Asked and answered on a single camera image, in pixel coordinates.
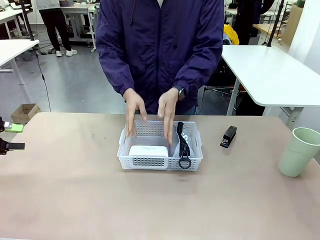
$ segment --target plastic cup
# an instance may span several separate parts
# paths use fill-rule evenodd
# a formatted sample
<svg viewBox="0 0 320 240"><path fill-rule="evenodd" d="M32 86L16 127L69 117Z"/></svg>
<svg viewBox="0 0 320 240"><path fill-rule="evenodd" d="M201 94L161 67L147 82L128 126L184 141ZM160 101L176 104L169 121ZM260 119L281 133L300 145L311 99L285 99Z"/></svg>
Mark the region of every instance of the plastic cup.
<svg viewBox="0 0 320 240"><path fill-rule="evenodd" d="M292 134L292 140L278 163L280 172L288 177L298 176L320 150L319 132L297 127Z"/></svg>

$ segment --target gray sweatshirt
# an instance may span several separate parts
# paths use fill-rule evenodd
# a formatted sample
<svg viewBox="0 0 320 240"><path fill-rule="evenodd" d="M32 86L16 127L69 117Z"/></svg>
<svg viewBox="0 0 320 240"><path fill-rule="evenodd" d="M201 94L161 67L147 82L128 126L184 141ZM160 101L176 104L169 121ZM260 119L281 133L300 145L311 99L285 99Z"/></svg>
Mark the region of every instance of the gray sweatshirt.
<svg viewBox="0 0 320 240"><path fill-rule="evenodd" d="M60 8L59 0L35 0L38 10Z"/></svg>

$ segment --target smartwatch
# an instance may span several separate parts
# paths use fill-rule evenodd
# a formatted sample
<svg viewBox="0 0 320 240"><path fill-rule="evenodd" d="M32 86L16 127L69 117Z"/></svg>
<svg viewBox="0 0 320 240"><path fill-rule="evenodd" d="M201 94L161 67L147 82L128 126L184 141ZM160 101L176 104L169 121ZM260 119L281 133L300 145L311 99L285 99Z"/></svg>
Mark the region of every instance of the smartwatch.
<svg viewBox="0 0 320 240"><path fill-rule="evenodd" d="M175 85L174 88L178 89L178 100L182 101L186 98L186 90L182 86Z"/></svg>

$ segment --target person's right hand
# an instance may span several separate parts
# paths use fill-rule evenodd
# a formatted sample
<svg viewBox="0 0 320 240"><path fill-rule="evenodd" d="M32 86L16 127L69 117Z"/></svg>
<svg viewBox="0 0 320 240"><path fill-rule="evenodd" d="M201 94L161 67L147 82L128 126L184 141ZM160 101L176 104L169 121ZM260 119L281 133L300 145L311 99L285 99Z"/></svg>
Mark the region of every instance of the person's right hand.
<svg viewBox="0 0 320 240"><path fill-rule="evenodd" d="M144 100L132 88L128 88L124 92L123 97L126 100L126 136L129 137L131 134L137 134L135 126L136 110L140 111L140 114L145 121L147 120L147 111Z"/></svg>

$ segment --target navy blue windbreaker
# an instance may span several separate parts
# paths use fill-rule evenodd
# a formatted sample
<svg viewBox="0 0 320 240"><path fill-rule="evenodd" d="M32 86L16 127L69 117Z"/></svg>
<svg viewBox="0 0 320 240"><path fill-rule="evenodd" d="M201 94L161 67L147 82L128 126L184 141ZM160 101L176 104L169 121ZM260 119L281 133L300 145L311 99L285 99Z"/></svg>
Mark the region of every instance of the navy blue windbreaker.
<svg viewBox="0 0 320 240"><path fill-rule="evenodd" d="M186 90L176 114L197 104L198 89L222 54L224 0L101 0L96 31L102 69L121 95L133 88L148 114L173 86Z"/></svg>

